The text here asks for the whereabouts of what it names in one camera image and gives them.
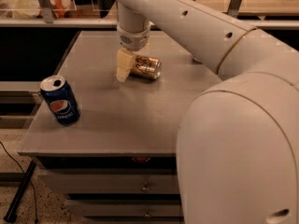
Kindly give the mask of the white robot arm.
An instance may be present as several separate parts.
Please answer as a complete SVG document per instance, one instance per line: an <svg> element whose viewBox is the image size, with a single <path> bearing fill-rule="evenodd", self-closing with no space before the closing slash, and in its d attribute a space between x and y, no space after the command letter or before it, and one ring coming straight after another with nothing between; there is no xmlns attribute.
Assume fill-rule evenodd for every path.
<svg viewBox="0 0 299 224"><path fill-rule="evenodd" d="M128 49L150 20L217 74L177 138L185 224L298 224L298 53L261 29L192 0L116 0Z"/></svg>

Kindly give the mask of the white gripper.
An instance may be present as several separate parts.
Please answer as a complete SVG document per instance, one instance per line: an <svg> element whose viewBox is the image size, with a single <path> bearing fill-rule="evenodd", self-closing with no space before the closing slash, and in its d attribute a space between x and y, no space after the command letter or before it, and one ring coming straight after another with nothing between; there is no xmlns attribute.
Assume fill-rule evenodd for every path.
<svg viewBox="0 0 299 224"><path fill-rule="evenodd" d="M124 82L128 78L135 62L135 55L131 51L139 51L147 45L150 38L150 28L148 27L142 32L133 33L122 29L118 25L117 31L123 48L117 52L116 78L119 82Z"/></svg>

